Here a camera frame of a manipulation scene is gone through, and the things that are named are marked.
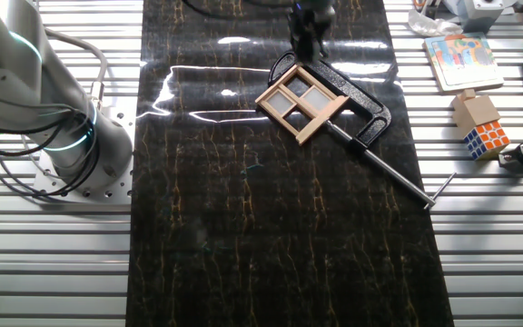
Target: gray device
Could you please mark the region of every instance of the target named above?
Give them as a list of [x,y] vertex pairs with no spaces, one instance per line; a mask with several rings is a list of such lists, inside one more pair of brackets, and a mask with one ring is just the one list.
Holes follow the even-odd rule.
[[464,33],[487,33],[504,11],[504,1],[459,0],[457,8]]

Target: metal screw rod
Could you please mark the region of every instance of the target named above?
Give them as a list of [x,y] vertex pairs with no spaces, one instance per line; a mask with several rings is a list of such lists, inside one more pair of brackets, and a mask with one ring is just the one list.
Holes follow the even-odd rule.
[[[339,128],[339,126],[333,124],[331,121],[326,121],[325,124],[341,140],[344,140],[346,142],[350,142],[352,140],[352,136],[348,135],[346,132],[341,130]],[[378,156],[376,156],[370,150],[367,149],[364,152],[364,156],[367,157],[371,162],[375,163],[380,168],[384,169],[387,173],[389,173],[391,176],[393,176],[399,183],[402,183],[405,187],[407,187],[412,192],[414,192],[419,198],[421,198],[423,201],[425,201],[428,206],[435,205],[435,200],[433,200],[431,197],[429,197],[425,192],[423,192],[419,187],[417,187],[417,185],[415,185],[410,180],[405,178],[405,176],[401,175],[394,168],[389,166],[387,163],[383,162]]]

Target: miniature window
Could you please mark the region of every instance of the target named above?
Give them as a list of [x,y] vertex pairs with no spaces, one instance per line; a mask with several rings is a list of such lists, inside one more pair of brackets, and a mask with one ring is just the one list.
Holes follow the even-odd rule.
[[294,102],[290,101],[286,95],[278,91],[268,99],[268,104],[270,104],[278,113],[286,114],[288,109],[294,105]]
[[296,76],[294,76],[286,86],[298,96],[303,96],[310,88],[309,85]]
[[318,90],[315,86],[308,90],[308,92],[305,93],[301,98],[308,101],[314,107],[314,109],[318,110],[319,112],[322,111],[322,109],[324,109],[331,102],[331,99],[320,92],[320,90]]
[[[337,96],[304,68],[294,65],[255,102],[290,133],[296,135],[296,140],[302,145],[348,99],[348,96]],[[300,130],[288,122],[299,121],[293,119],[295,115],[291,116],[295,111],[311,119]]]

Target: metal mounting plate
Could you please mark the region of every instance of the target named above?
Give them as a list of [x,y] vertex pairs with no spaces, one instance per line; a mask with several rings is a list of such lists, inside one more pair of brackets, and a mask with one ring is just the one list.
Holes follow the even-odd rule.
[[[123,113],[112,110],[113,108],[103,108],[102,113],[121,124],[125,131],[130,136],[132,142],[134,143],[134,126],[135,126],[135,117],[124,116]],[[41,152],[39,164],[45,170],[50,170],[54,172],[54,167],[52,165],[52,160],[50,157]],[[65,182],[52,178],[44,173],[37,171],[35,175],[34,188],[36,190],[45,190],[46,192],[53,192],[59,190],[65,186]],[[84,190],[76,190],[70,192],[66,196],[55,196],[54,199],[60,202],[67,203],[94,203],[94,204],[131,204],[131,195],[133,189],[133,160],[128,163],[128,168],[124,173],[118,178],[114,183],[107,185],[103,188],[90,190],[84,192]],[[35,199],[37,203],[49,203],[44,200]]]

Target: white object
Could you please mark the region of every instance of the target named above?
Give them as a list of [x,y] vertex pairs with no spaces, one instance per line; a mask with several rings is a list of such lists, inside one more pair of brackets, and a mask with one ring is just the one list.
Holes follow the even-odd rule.
[[503,11],[503,0],[459,0],[458,2],[459,20],[465,33],[487,33]]
[[413,32],[427,36],[459,35],[463,30],[458,25],[443,19],[431,19],[415,10],[409,11],[409,26]]

